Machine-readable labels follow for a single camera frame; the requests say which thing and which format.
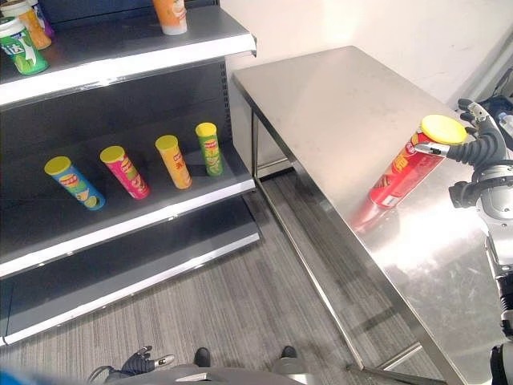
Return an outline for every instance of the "shelf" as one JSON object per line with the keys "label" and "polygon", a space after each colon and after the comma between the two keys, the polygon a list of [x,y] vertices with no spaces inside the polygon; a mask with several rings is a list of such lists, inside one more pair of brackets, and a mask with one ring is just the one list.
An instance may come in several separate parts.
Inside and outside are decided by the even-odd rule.
{"label": "shelf", "polygon": [[2,55],[0,106],[48,99],[150,75],[154,71],[243,52],[254,52],[254,37],[219,6],[187,13],[188,32],[162,33],[155,17],[104,22],[59,33],[42,51],[50,67],[20,75]]}
{"label": "shelf", "polygon": [[51,196],[2,210],[0,278],[253,189],[255,184],[236,149],[224,143],[221,151],[224,174],[216,177],[207,175],[200,151],[185,155],[192,177],[192,186],[185,190],[175,188],[158,159],[144,167],[136,163],[151,189],[141,201],[131,198],[105,169],[104,186],[97,186],[106,204],[99,211],[88,211],[58,185]]}
{"label": "shelf", "polygon": [[258,239],[248,208],[235,197],[13,276],[2,281],[10,313],[2,310],[1,332],[6,343],[17,342]]}

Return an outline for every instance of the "table leg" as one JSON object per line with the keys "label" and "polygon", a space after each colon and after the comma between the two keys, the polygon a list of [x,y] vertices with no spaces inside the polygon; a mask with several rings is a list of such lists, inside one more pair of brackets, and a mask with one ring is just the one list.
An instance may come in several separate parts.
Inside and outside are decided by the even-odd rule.
{"label": "table leg", "polygon": [[[292,246],[295,254],[299,258],[299,261],[303,268],[305,269],[305,272],[307,273],[310,282],[313,285],[313,288],[317,291],[317,294],[321,298],[322,302],[324,303],[326,309],[329,311],[329,314],[332,317],[332,320],[335,323],[335,326],[337,327],[338,331],[341,333],[347,347],[349,348],[349,351],[351,355],[353,356],[354,364],[349,365],[347,367],[348,371],[354,371],[360,374],[367,374],[367,375],[377,375],[381,377],[385,377],[388,379],[395,379],[402,383],[410,383],[412,385],[445,385],[446,382],[438,379],[428,379],[426,377],[418,377],[415,375],[404,375],[402,373],[396,373],[392,371],[385,371],[383,369],[374,369],[366,367],[363,364],[363,359],[358,353],[358,350],[356,346],[353,343],[353,340],[345,330],[341,319],[338,317],[335,309],[333,308],[333,305],[331,304],[331,301],[329,300],[328,296],[326,295],[324,289],[321,286],[321,283],[317,280],[315,275],[313,274],[313,271],[311,267],[309,266],[308,262],[305,259],[305,256],[301,252],[299,245],[296,243],[296,241],[293,238],[292,233],[290,232],[289,228],[285,224],[283,218],[281,217],[280,213],[278,212],[275,204],[273,203],[273,200],[271,199],[270,195],[265,190],[264,185],[261,183],[260,178],[258,177],[258,116],[255,113],[255,111],[252,109],[251,111],[251,137],[252,137],[252,143],[251,143],[251,149],[252,149],[252,176],[255,180],[255,185],[257,188],[261,191],[262,196],[265,199],[265,202],[267,203],[267,206],[271,210],[271,213],[274,216],[274,219],[276,220],[277,224],[280,226],[283,234],[287,237],[290,245]],[[406,348],[403,352],[395,355],[392,359],[386,361],[384,364],[391,367],[396,363],[398,360],[406,359],[406,357],[410,357],[414,352],[417,351],[418,347],[420,347],[420,344],[418,346],[416,344],[412,346],[409,346]]]}
{"label": "table leg", "polygon": [[411,385],[447,385],[447,382],[441,379],[430,379],[427,377],[420,377],[418,375],[405,375],[403,373],[397,373],[396,371],[384,371],[382,369],[374,369],[372,367],[363,367],[360,369],[355,365],[349,365],[347,370],[358,375],[384,377],[386,379],[393,379],[400,383],[409,383]]}
{"label": "table leg", "polygon": [[251,173],[258,180],[258,117],[251,110]]}

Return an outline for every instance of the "pink pringles can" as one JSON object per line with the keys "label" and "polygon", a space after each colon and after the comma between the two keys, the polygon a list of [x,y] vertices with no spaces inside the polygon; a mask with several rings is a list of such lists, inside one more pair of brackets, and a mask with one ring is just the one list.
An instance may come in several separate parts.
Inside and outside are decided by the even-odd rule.
{"label": "pink pringles can", "polygon": [[143,177],[137,172],[123,147],[107,147],[99,154],[99,158],[111,170],[132,198],[144,199],[148,196],[150,188]]}

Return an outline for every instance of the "black shoe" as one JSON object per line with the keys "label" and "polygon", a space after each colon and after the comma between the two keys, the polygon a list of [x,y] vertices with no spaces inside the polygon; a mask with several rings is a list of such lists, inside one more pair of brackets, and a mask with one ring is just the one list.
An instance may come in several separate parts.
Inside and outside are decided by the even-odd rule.
{"label": "black shoe", "polygon": [[294,349],[292,346],[286,346],[281,351],[281,358],[285,359],[296,359],[297,358],[297,352],[296,349]]}
{"label": "black shoe", "polygon": [[198,367],[210,367],[210,352],[206,347],[201,347],[196,351],[194,364]]}

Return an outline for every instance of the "metal shelf edge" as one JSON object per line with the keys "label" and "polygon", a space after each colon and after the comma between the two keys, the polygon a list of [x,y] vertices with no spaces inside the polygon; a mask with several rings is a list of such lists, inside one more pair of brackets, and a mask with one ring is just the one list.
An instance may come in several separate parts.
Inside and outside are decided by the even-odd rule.
{"label": "metal shelf edge", "polygon": [[106,296],[98,298],[98,299],[91,301],[87,304],[78,306],[78,307],[74,308],[73,310],[67,311],[67,312],[57,315],[53,318],[49,318],[46,321],[43,321],[36,325],[27,327],[26,329],[20,330],[16,333],[9,334],[4,337],[6,345],[9,345],[11,343],[14,343],[14,342],[20,341],[22,339],[25,339],[27,337],[30,337],[31,335],[34,335],[41,331],[50,329],[51,327],[59,326],[63,322],[70,321],[71,319],[76,318],[80,315],[84,315],[86,313],[92,312],[93,310],[97,310],[103,306],[106,306],[110,303],[118,301],[121,298],[125,298],[128,295],[135,294],[136,292],[139,292],[143,289],[146,289],[150,286],[153,286],[159,282],[162,282],[166,279],[174,277],[178,274],[199,268],[204,263],[207,263],[208,261],[211,261],[212,259],[221,257],[227,253],[231,253],[232,251],[235,251],[241,247],[244,247],[244,246],[249,245],[255,241],[258,241],[259,239],[260,239],[260,236],[258,233],[251,234],[247,237],[241,238],[238,241],[234,241],[230,244],[222,246],[219,249],[215,249],[215,250],[212,250],[204,255],[195,257],[195,258],[191,259],[190,261],[187,261],[181,265],[178,265],[176,267],[173,267],[171,269],[168,269],[161,273],[158,273],[158,274],[154,275],[153,277],[150,277],[150,278],[144,279],[140,282],[129,285],[121,290],[115,291],[114,293],[110,293]]}
{"label": "metal shelf edge", "polygon": [[0,85],[0,106],[53,92],[105,87],[120,79],[145,72],[256,50],[254,37],[247,33],[138,55],[99,60],[4,83]]}
{"label": "metal shelf edge", "polygon": [[28,253],[23,257],[14,259],[13,261],[2,263],[0,265],[0,278],[10,276],[11,274],[31,267],[44,265],[58,257],[73,255],[75,252],[85,249],[88,246],[113,239],[125,233],[139,230],[161,221],[170,221],[193,209],[198,209],[228,197],[234,197],[253,188],[255,188],[253,179],[248,179],[243,182],[209,192],[200,197],[192,198],[188,201],[166,206],[162,209],[144,214],[129,221],[124,221],[116,225],[94,231],[93,233],[70,239],[69,241],[64,241],[33,253]]}

